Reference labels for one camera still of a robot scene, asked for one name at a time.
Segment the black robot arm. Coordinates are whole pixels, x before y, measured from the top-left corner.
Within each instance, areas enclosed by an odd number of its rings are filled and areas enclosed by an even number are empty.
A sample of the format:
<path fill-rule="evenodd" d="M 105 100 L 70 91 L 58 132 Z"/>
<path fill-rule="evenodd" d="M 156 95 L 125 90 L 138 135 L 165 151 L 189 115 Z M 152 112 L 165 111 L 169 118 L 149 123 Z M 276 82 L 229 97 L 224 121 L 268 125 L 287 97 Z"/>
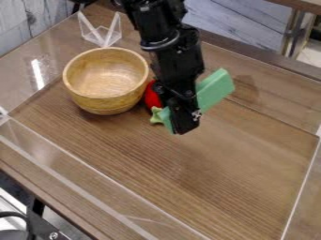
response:
<path fill-rule="evenodd" d="M 169 113 L 176 134 L 199 128 L 201 109 L 196 80 L 205 71 L 199 30 L 182 23 L 185 0 L 121 0 L 141 49 L 97 48 L 75 56 L 63 70 L 63 84 L 85 111 L 114 115 L 144 100 Z"/>

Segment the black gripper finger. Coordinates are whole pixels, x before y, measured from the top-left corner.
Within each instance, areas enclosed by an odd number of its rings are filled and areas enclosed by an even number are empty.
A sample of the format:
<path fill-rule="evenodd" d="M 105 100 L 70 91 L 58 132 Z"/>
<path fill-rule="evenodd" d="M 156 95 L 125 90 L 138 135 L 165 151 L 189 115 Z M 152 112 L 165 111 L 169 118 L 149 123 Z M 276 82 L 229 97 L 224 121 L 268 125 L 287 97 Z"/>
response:
<path fill-rule="evenodd" d="M 172 98 L 169 108 L 170 123 L 176 134 L 184 135 L 200 127 L 203 113 L 196 100 Z"/>

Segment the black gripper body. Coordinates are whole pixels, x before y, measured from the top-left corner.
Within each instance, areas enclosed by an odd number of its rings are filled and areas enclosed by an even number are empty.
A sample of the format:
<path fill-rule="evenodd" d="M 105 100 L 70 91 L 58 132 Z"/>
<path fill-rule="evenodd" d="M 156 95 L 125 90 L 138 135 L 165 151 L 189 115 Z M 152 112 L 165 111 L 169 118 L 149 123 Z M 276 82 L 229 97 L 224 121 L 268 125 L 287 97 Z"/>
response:
<path fill-rule="evenodd" d="M 157 106 L 166 107 L 174 99 L 193 101 L 196 80 L 205 71 L 200 31 L 185 24 L 157 24 L 148 31 L 148 52 L 156 75 L 152 90 Z"/>

